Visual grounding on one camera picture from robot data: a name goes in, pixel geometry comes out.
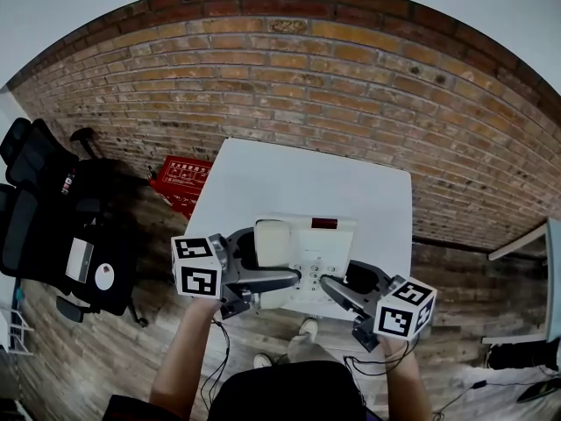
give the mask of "round white disc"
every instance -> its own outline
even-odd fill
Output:
[[[100,290],[106,290],[111,287],[113,281],[115,281],[115,272],[110,264],[103,263],[97,267],[96,286],[99,287]]]

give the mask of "white cube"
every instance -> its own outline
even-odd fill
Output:
[[[172,237],[172,267],[179,295],[220,299],[222,265],[208,238]]]
[[[429,322],[437,290],[408,278],[378,301],[374,332],[396,339],[413,339]]]

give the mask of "black shirt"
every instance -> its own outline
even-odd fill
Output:
[[[113,396],[107,420],[178,421],[167,410]],[[366,409],[350,373],[340,363],[309,361],[252,369],[228,379],[210,407],[209,421],[365,421]]]

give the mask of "brick wall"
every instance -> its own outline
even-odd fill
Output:
[[[415,235],[495,247],[561,217],[561,103],[485,35],[405,0],[145,0],[14,76],[30,117],[91,126],[144,174],[229,136],[408,170]]]

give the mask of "person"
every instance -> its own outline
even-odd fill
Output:
[[[113,396],[104,420],[187,420],[191,415],[216,300],[194,298],[185,311],[154,379],[149,403]],[[272,366],[264,354],[254,369],[233,375],[209,408],[209,421],[244,419],[366,420],[366,408],[345,366],[315,343],[318,324],[306,320],[288,346],[289,363]],[[430,401],[414,353],[406,343],[380,337],[387,363],[391,421],[429,421]]]

